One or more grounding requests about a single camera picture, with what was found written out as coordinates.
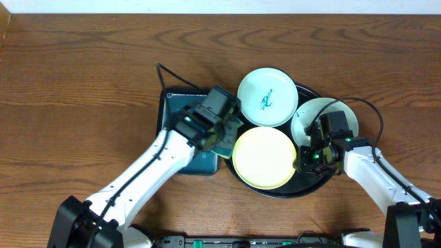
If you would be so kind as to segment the green yellow sponge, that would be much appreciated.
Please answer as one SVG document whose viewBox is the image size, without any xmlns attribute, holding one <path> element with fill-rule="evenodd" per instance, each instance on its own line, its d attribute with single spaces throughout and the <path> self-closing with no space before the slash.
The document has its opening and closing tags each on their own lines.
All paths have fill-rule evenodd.
<svg viewBox="0 0 441 248">
<path fill-rule="evenodd" d="M 222 122 L 220 125 L 220 133 L 211 151 L 222 158 L 230 159 L 236 143 L 238 128 L 242 125 L 243 122 L 237 115 L 232 115 L 226 121 Z"/>
</svg>

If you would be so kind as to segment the white plate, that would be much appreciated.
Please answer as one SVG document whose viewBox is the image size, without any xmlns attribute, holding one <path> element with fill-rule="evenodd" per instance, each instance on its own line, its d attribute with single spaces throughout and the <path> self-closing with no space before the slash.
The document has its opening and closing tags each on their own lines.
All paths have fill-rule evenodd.
<svg viewBox="0 0 441 248">
<path fill-rule="evenodd" d="M 303 103 L 294 114 L 291 120 L 291 134 L 294 138 L 294 142 L 298 147 L 305 145 L 310 146 L 310 141 L 305 134 L 305 128 L 309 127 L 311 124 L 313 117 L 317 115 L 317 113 L 324 107 L 326 104 L 334 101 L 332 98 L 316 98 L 306 103 Z M 356 115 L 351 110 L 349 106 L 347 106 L 343 102 L 337 102 L 333 105 L 327 107 L 323 114 L 327 112 L 336 112 L 343 111 L 347 118 L 349 129 L 353 132 L 354 136 L 358 136 L 359 126 Z"/>
</svg>

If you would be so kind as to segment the yellow plate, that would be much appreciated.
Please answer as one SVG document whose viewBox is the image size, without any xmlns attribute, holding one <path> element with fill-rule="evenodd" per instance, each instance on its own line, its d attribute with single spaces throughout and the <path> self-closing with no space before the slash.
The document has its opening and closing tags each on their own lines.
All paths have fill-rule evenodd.
<svg viewBox="0 0 441 248">
<path fill-rule="evenodd" d="M 275 189 L 296 172 L 297 152 L 290 138 L 272 127 L 254 127 L 237 139 L 232 153 L 234 171 L 256 189 Z"/>
</svg>

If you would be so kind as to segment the pale green plate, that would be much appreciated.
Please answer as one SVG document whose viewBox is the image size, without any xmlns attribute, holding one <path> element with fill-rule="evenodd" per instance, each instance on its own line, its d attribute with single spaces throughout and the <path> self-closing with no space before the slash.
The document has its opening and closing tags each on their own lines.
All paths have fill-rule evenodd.
<svg viewBox="0 0 441 248">
<path fill-rule="evenodd" d="M 238 86 L 237 97 L 243 116 L 263 127 L 286 123 L 299 102 L 294 81 L 275 68 L 259 68 L 247 74 Z"/>
</svg>

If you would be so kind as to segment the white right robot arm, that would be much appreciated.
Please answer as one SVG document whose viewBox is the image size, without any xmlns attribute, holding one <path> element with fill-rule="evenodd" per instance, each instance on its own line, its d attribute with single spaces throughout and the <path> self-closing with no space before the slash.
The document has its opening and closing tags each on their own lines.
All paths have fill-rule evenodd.
<svg viewBox="0 0 441 248">
<path fill-rule="evenodd" d="M 350 231 L 348 247 L 439 247 L 440 200 L 418 189 L 365 137 L 335 139 L 300 146 L 296 169 L 308 174 L 346 174 L 356 181 L 385 215 L 383 235 Z"/>
</svg>

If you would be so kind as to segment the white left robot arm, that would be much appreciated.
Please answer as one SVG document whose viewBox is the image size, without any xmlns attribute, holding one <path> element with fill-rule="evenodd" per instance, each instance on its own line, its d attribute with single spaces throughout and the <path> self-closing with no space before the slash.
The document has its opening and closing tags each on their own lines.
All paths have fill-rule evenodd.
<svg viewBox="0 0 441 248">
<path fill-rule="evenodd" d="M 81 202 L 68 197 L 58 208 L 49 247 L 151 247 L 147 234 L 132 226 L 146 202 L 196 150 L 232 155 L 220 147 L 235 137 L 237 103 L 199 103 L 173 113 L 151 146 L 119 177 Z"/>
</svg>

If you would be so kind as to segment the black rectangular water tray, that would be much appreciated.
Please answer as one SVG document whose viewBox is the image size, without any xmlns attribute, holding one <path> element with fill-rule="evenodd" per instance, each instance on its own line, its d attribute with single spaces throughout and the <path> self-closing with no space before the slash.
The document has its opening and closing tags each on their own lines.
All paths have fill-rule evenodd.
<svg viewBox="0 0 441 248">
<path fill-rule="evenodd" d="M 197 90 L 196 88 L 168 87 L 160 94 L 156 134 L 165 127 L 168 114 L 167 103 L 170 104 L 172 113 L 180 111 L 187 105 L 201 103 L 207 96 L 209 89 Z M 212 152 L 197 152 L 193 160 L 177 174 L 212 176 L 218 171 L 219 157 Z"/>
</svg>

